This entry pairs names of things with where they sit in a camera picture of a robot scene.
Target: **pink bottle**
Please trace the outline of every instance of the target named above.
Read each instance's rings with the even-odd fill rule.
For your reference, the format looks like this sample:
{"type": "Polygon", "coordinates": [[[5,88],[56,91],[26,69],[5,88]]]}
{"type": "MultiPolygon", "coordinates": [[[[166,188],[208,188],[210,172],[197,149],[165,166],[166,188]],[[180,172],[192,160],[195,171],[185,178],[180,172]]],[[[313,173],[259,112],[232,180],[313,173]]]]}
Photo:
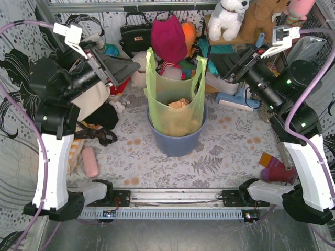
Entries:
{"type": "Polygon", "coordinates": [[[306,15],[312,9],[315,0],[291,0],[288,8],[284,13],[286,25],[291,25],[299,20],[306,20],[306,15]]]}

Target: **floral tablecloth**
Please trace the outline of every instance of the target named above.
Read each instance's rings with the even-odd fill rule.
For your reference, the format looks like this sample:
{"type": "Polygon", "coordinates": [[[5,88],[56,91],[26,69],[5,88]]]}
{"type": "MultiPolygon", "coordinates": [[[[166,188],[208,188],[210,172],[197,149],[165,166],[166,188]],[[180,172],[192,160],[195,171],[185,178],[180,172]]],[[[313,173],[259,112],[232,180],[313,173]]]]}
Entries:
{"type": "MultiPolygon", "coordinates": [[[[263,152],[279,156],[274,133],[257,112],[220,105],[214,95],[207,95],[209,120],[198,145],[187,156],[169,158],[157,148],[147,124],[143,90],[129,89],[124,98],[131,104],[119,115],[113,130],[118,141],[107,147],[97,140],[85,143],[95,149],[98,178],[112,181],[114,187],[237,187],[259,177],[263,152]]],[[[68,183],[77,186],[87,180],[80,157],[68,183]]]]}

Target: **brown teddy bear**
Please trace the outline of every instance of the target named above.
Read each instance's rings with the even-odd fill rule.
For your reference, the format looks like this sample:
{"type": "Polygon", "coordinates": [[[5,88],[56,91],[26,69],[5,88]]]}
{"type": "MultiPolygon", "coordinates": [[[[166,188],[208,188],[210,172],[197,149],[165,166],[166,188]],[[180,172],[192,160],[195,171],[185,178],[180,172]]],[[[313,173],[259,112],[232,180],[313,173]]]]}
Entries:
{"type": "Polygon", "coordinates": [[[250,4],[244,16],[242,38],[252,40],[256,28],[262,28],[265,38],[272,40],[272,30],[276,26],[272,16],[285,11],[289,3],[289,0],[257,0],[250,4]]]}

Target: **black handbag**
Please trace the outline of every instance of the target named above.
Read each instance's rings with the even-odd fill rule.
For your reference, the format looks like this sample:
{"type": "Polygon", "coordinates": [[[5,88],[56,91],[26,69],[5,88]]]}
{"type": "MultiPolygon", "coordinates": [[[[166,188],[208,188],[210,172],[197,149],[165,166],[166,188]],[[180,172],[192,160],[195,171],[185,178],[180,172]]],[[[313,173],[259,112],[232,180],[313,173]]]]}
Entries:
{"type": "Polygon", "coordinates": [[[132,52],[146,51],[151,47],[151,33],[152,25],[146,19],[143,12],[129,12],[126,15],[126,24],[120,28],[121,37],[120,45],[123,51],[130,56],[132,52]],[[142,16],[144,17],[144,24],[140,25],[128,25],[127,18],[129,16],[142,16]]]}

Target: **black cloth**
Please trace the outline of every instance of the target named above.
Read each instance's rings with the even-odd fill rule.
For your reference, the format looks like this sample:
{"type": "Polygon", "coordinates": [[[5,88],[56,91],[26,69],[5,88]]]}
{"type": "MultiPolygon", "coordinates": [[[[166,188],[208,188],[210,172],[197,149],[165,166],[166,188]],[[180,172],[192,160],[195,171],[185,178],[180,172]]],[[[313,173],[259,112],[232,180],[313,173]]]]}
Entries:
{"type": "Polygon", "coordinates": [[[119,118],[112,105],[103,103],[94,113],[84,119],[84,121],[87,124],[95,124],[96,126],[99,124],[107,130],[112,130],[119,121],[119,118]]]}

